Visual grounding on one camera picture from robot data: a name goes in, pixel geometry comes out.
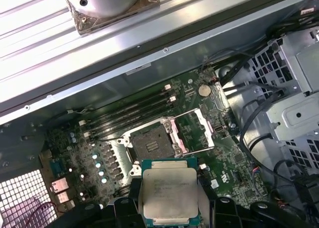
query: sticker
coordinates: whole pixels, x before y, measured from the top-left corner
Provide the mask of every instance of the sticker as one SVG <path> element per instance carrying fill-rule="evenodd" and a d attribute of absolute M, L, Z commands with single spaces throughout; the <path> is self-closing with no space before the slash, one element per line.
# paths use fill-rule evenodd
<path fill-rule="evenodd" d="M 218 182 L 217 182 L 216 179 L 211 180 L 210 182 L 211 182 L 210 186 L 211 186 L 212 189 L 215 189 L 215 188 L 219 187 Z"/>
<path fill-rule="evenodd" d="M 314 12 L 315 11 L 315 8 L 309 8 L 309 9 L 304 9 L 300 12 L 300 15 L 304 15 L 304 14 L 307 14 L 307 13 L 310 13 L 310 12 Z"/>
<path fill-rule="evenodd" d="M 134 73 L 136 73 L 138 71 L 141 71 L 143 69 L 146 69 L 146 68 L 150 67 L 151 65 L 152 65 L 151 63 L 147 63 L 145 65 L 142 65 L 141 67 L 138 67 L 136 69 L 133 69 L 133 70 L 130 70 L 130 71 L 126 72 L 126 75 L 134 74 Z"/>

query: mounting screw hole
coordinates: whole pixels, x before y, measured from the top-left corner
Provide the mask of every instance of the mounting screw hole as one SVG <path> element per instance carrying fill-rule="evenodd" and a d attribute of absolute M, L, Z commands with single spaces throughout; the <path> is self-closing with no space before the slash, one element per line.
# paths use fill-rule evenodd
<path fill-rule="evenodd" d="M 86 6 L 88 4 L 88 0 L 80 0 L 81 6 Z"/>

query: black ram slot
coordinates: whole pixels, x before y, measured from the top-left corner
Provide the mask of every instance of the black ram slot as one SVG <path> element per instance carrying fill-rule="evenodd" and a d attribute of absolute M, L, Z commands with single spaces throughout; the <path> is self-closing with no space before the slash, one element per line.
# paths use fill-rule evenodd
<path fill-rule="evenodd" d="M 138 99 L 138 100 L 135 100 L 134 102 L 131 102 L 131 103 L 128 103 L 126 105 L 123 105 L 125 106 L 124 109 L 122 110 L 113 110 L 113 111 L 110 111 L 108 114 L 104 114 L 102 116 L 99 116 L 97 117 L 96 119 L 94 119 L 95 121 L 96 120 L 99 120 L 99 119 L 104 119 L 104 118 L 108 118 L 109 116 L 112 116 L 114 114 L 118 114 L 118 113 L 123 113 L 127 108 L 131 107 L 131 106 L 134 106 L 134 105 L 139 105 L 140 103 L 143 103 L 143 102 L 147 102 L 148 100 L 150 99 L 153 99 L 154 97 L 157 97 L 157 96 L 166 96 L 166 98 L 168 98 L 169 96 L 169 90 L 167 91 L 163 91 L 163 90 L 160 90 L 160 91 L 156 91 L 154 93 L 151 93 L 141 99 Z"/>
<path fill-rule="evenodd" d="M 167 105 L 163 106 L 163 108 L 157 108 L 156 110 L 153 110 L 152 115 L 151 115 L 151 116 L 148 116 L 148 118 L 149 118 L 148 121 L 153 120 L 155 116 L 156 116 L 156 117 L 162 116 L 162 114 L 166 113 L 166 112 L 167 112 L 168 110 L 170 110 L 171 108 L 172 108 L 172 105 L 167 104 Z M 113 130 L 111 130 L 111 131 L 108 131 L 108 132 L 106 132 L 106 133 L 99 134 L 99 135 L 95 136 L 94 138 L 98 140 L 98 139 L 101 139 L 101 138 L 103 138 L 103 137 L 107 137 L 107 136 L 109 136 L 109 135 L 111 135 L 111 134 L 113 134 L 113 133 L 115 133 L 115 132 L 118 132 L 118 131 L 120 131 L 120 130 L 126 128 L 126 127 L 132 126 L 132 125 L 134 125 L 134 124 L 137 125 L 137 124 L 140 123 L 140 122 L 145 122 L 145 117 L 146 117 L 146 116 L 138 117 L 138 118 L 136 118 L 136 120 L 130 121 L 129 124 L 126 124 L 126 125 L 124 125 L 124 126 L 120 126 L 120 127 L 115 128 L 115 129 L 113 129 Z"/>
<path fill-rule="evenodd" d="M 126 116 L 128 114 L 132 114 L 133 112 L 138 112 L 139 110 L 144 109 L 145 107 L 152 106 L 152 105 L 154 105 L 156 103 L 159 103 L 161 101 L 167 101 L 167 96 L 165 96 L 165 97 L 164 96 L 156 96 L 151 101 L 143 102 L 143 103 L 141 103 L 138 106 L 135 106 L 135 107 L 132 107 L 130 109 L 125 110 L 123 113 L 122 112 L 118 112 L 118 113 L 116 113 L 114 115 L 110 115 L 112 117 L 110 117 L 109 114 L 107 114 L 108 117 L 106 117 L 104 120 L 100 120 L 100 121 L 98 121 L 98 123 L 95 123 L 95 124 L 89 124 L 89 126 L 87 126 L 86 128 L 87 128 L 87 130 L 91 130 L 91 129 L 93 129 L 93 126 L 94 127 L 101 126 L 101 125 L 103 125 L 103 124 L 105 124 L 107 122 L 111 122 L 113 120 L 116 120 L 116 119 L 119 119 L 121 117 L 124 117 L 124 116 Z"/>
<path fill-rule="evenodd" d="M 167 101 L 166 101 L 166 100 L 161 101 L 161 102 L 158 102 L 158 103 L 156 103 L 156 104 L 153 104 L 152 106 L 146 107 L 144 110 L 137 111 L 136 114 L 132 114 L 132 115 L 130 115 L 130 116 L 127 116 L 127 115 L 126 115 L 126 116 L 124 116 L 124 117 L 121 116 L 121 118 L 120 118 L 119 120 L 117 120 L 117 121 L 114 121 L 114 122 L 112 122 L 112 123 L 106 124 L 106 125 L 104 125 L 104 126 L 102 126 L 102 127 L 98 127 L 98 128 L 92 129 L 92 133 L 97 133 L 97 132 L 99 132 L 99 131 L 103 131 L 103 130 L 106 130 L 106 129 L 115 127 L 115 126 L 117 126 L 117 125 L 119 125 L 119 124 L 124 123 L 124 122 L 127 121 L 128 119 L 132 119 L 132 117 L 134 118 L 134 117 L 139 117 L 139 116 L 144 115 L 144 114 L 148 114 L 148 113 L 150 113 L 150 112 L 153 111 L 153 107 L 154 107 L 154 106 L 156 106 L 156 107 L 162 107 L 162 106 L 165 106 L 165 105 L 167 105 Z"/>

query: capacitor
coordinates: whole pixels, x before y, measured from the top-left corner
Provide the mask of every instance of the capacitor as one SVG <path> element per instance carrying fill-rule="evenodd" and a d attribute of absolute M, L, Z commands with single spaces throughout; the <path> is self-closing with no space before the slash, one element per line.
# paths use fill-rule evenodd
<path fill-rule="evenodd" d="M 211 93 L 211 88 L 208 85 L 201 85 L 198 88 L 198 94 L 202 97 L 208 97 Z"/>
<path fill-rule="evenodd" d="M 96 167 L 96 168 L 100 168 L 101 166 L 102 166 L 102 163 L 101 163 L 101 162 L 95 163 L 95 167 Z"/>
<path fill-rule="evenodd" d="M 105 170 L 99 171 L 99 176 L 103 177 L 103 176 L 104 176 L 104 173 L 105 173 Z"/>
<path fill-rule="evenodd" d="M 94 153 L 93 155 L 92 155 L 92 158 L 95 160 L 95 159 L 97 159 L 99 157 L 99 154 L 98 153 Z"/>
<path fill-rule="evenodd" d="M 101 179 L 101 182 L 102 182 L 103 184 L 105 184 L 107 181 L 108 181 L 108 180 L 106 179 L 106 177 L 103 177 L 103 178 Z"/>

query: screw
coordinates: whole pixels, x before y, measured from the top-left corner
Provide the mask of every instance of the screw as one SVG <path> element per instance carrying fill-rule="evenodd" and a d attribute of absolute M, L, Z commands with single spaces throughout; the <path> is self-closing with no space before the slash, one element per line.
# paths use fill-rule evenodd
<path fill-rule="evenodd" d="M 230 128 L 235 128 L 236 124 L 235 123 L 231 123 L 229 126 L 230 126 Z"/>
<path fill-rule="evenodd" d="M 229 199 L 227 199 L 227 198 L 225 198 L 225 197 L 221 198 L 220 201 L 221 201 L 222 203 L 229 203 Z"/>
<path fill-rule="evenodd" d="M 264 203 L 258 203 L 257 206 L 258 206 L 259 208 L 261 208 L 261 209 L 266 209 L 266 208 L 268 208 L 268 206 L 267 206 L 266 204 L 264 204 Z"/>

